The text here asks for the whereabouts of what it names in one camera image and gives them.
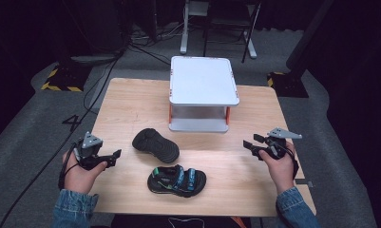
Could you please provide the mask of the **white two-tier shoe rack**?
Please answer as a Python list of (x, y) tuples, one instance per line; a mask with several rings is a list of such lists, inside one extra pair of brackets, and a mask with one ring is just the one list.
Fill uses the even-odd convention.
[(174, 56), (169, 87), (169, 129), (225, 133), (239, 104), (231, 63), (225, 58)]

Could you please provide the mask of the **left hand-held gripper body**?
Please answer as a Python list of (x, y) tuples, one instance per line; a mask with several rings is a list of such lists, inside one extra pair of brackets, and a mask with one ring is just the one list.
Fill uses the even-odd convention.
[(92, 135), (90, 132), (86, 132), (77, 142), (73, 153), (81, 167), (85, 170), (91, 170), (102, 162), (102, 159), (98, 156), (98, 152), (102, 146), (102, 139)]

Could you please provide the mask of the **person's right hand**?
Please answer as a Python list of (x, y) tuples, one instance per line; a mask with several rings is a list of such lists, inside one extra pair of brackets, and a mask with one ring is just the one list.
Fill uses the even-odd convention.
[(270, 176), (279, 195), (295, 186), (294, 162), (292, 156), (286, 154), (283, 158), (275, 160), (263, 150), (259, 151), (259, 155), (267, 164)]

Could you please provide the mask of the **black base plate striped edge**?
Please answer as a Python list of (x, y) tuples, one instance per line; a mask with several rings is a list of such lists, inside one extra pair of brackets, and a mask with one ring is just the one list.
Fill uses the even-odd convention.
[(278, 97), (308, 98), (308, 92), (300, 78), (289, 73), (270, 72), (267, 74), (267, 83)]
[(91, 66), (56, 65), (49, 73), (42, 90), (82, 92), (92, 70)]

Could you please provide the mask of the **black sandal ribbed sole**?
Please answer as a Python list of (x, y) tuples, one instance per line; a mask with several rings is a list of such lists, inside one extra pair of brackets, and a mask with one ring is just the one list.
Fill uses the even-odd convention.
[(132, 146), (139, 151), (152, 154), (164, 163), (172, 163), (180, 155), (179, 147), (154, 128), (145, 128), (140, 131), (133, 139)]

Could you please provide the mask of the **white metal stand leg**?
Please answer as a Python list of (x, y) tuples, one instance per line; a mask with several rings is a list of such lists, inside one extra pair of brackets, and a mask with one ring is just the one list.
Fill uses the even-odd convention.
[(188, 45), (188, 24), (189, 24), (189, 13), (190, 13), (190, 0), (185, 0), (184, 10), (183, 10), (183, 28), (181, 34), (181, 46), (180, 46), (180, 54), (184, 55), (187, 53), (187, 45)]
[(245, 45), (246, 45), (243, 56), (246, 56), (246, 54), (249, 54), (249, 57), (251, 59), (257, 58), (257, 52), (255, 50), (255, 47), (252, 41), (252, 35), (253, 35), (256, 22), (257, 22), (259, 6), (260, 6), (260, 3), (258, 2), (258, 0), (254, 0), (254, 5), (249, 7), (249, 10), (251, 11), (251, 25), (248, 28), (248, 30), (243, 32), (243, 38), (245, 40)]

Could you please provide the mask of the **black slanted pole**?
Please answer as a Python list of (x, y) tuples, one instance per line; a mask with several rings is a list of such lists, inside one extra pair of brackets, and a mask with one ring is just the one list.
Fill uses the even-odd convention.
[(321, 22), (325, 18), (328, 10), (330, 9), (331, 5), (333, 4), (334, 0), (324, 0), (320, 8), (318, 9), (317, 13), (315, 14), (314, 18), (310, 22), (309, 26), (304, 31), (301, 39), (295, 46), (294, 50), (292, 51), (291, 55), (289, 56), (286, 66), (290, 70), (295, 70), (297, 64), (301, 61), (302, 55), (307, 50), (307, 47), (314, 37), (314, 34), (318, 30)]

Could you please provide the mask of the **black folding stand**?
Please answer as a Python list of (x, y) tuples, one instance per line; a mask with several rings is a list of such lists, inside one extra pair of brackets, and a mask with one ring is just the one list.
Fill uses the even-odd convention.
[(241, 62), (252, 42), (259, 7), (263, 0), (208, 0), (206, 21), (203, 28), (203, 56), (206, 56), (207, 45), (213, 43), (209, 35), (213, 30), (239, 31), (239, 40), (244, 41)]

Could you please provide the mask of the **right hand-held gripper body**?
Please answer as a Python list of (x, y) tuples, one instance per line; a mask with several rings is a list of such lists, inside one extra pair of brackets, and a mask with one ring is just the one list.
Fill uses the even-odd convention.
[(287, 139), (301, 139), (301, 134), (296, 134), (288, 130), (276, 127), (267, 133), (264, 142), (268, 145), (266, 152), (275, 160), (279, 160), (288, 152), (286, 147)]

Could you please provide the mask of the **person's left hand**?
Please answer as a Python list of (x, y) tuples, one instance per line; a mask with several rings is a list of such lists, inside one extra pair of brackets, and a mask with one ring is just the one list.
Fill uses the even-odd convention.
[(81, 167), (73, 155), (66, 152), (63, 161), (67, 163), (64, 188), (77, 193), (88, 194), (97, 177), (106, 170), (107, 162), (103, 161), (91, 170)]

